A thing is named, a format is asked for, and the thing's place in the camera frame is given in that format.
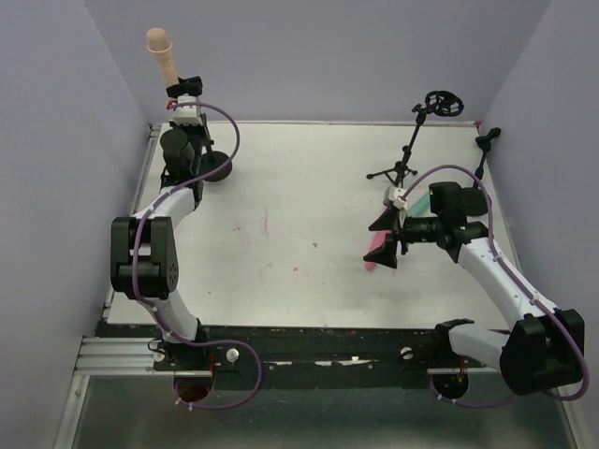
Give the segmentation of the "beige microphone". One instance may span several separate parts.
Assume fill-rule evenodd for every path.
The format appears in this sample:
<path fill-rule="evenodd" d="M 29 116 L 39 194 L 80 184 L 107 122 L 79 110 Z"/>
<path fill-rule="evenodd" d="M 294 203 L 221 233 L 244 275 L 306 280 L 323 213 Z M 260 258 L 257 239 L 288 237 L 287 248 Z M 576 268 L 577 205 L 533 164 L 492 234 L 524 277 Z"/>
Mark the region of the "beige microphone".
<path fill-rule="evenodd" d="M 158 64 L 166 88 L 177 85 L 179 76 L 174 62 L 172 41 L 162 28 L 151 28 L 146 33 L 146 48 Z"/>

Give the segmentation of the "black round-base clip stand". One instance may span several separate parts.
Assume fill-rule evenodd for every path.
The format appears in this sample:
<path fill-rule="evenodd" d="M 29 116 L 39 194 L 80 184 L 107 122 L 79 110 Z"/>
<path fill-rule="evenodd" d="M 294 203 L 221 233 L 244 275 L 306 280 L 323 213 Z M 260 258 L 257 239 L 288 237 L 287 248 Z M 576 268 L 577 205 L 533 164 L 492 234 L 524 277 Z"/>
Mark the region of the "black round-base clip stand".
<path fill-rule="evenodd" d="M 179 78 L 177 85 L 167 88 L 171 99 L 180 95 L 194 96 L 197 101 L 203 92 L 200 77 L 188 79 Z M 182 129 L 173 129 L 168 123 L 168 129 L 159 139 L 165 162 L 165 174 L 173 181 L 187 181 L 198 176 L 204 176 L 208 182 L 219 182 L 232 171 L 232 164 L 227 163 L 228 155 L 212 148 L 214 140 L 210 134 L 209 140 L 185 133 Z"/>

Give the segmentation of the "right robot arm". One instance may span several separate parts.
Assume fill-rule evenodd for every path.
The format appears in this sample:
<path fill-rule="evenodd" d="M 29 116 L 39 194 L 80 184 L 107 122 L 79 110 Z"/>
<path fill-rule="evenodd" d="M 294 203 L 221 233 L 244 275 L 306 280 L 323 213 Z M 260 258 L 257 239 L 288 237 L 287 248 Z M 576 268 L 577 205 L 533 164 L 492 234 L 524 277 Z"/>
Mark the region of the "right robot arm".
<path fill-rule="evenodd" d="M 588 390 L 589 367 L 584 350 L 585 324 L 574 310 L 562 310 L 544 297 L 505 258 L 490 225 L 478 217 L 491 214 L 489 195 L 481 187 L 454 181 L 429 186 L 431 216 L 408 214 L 407 192 L 390 186 L 384 212 L 370 225 L 383 231 L 383 242 L 364 261 L 388 268 L 416 243 L 434 243 L 483 288 L 508 325 L 508 333 L 491 331 L 469 320 L 439 325 L 446 350 L 472 358 L 501 373 L 519 395 L 578 384 L 569 399 Z"/>

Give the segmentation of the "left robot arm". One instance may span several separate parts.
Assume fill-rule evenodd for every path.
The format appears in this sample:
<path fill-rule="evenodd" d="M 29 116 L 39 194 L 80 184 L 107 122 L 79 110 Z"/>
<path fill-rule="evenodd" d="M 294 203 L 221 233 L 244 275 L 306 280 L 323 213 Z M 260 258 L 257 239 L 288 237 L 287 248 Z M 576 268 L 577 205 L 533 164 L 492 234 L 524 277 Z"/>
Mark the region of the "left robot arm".
<path fill-rule="evenodd" d="M 110 282 L 155 320 L 168 343 L 198 346 L 208 341 L 201 322 L 185 306 L 175 228 L 202 199 L 202 150 L 211 145 L 204 123 L 169 122 L 159 139 L 165 167 L 158 198 L 140 212 L 117 217 L 110 228 Z"/>

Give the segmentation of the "black tripod shock-mount stand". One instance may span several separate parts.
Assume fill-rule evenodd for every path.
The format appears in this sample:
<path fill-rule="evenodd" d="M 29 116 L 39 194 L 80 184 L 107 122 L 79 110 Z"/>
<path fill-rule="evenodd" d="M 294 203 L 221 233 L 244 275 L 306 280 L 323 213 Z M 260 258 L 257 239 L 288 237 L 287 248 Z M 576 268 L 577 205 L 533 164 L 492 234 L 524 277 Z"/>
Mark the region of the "black tripod shock-mount stand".
<path fill-rule="evenodd" d="M 417 175 L 418 171 L 409 167 L 409 161 L 413 154 L 413 148 L 416 138 L 423 124 L 429 115 L 435 115 L 441 118 L 458 117 L 464 110 L 464 104 L 461 98 L 449 91 L 437 90 L 431 91 L 425 95 L 423 104 L 416 104 L 411 111 L 415 113 L 416 127 L 408 144 L 402 147 L 402 158 L 396 161 L 392 168 L 383 169 L 366 175 L 367 180 L 385 176 L 387 180 L 395 187 L 403 187 L 404 181 L 408 175 Z"/>

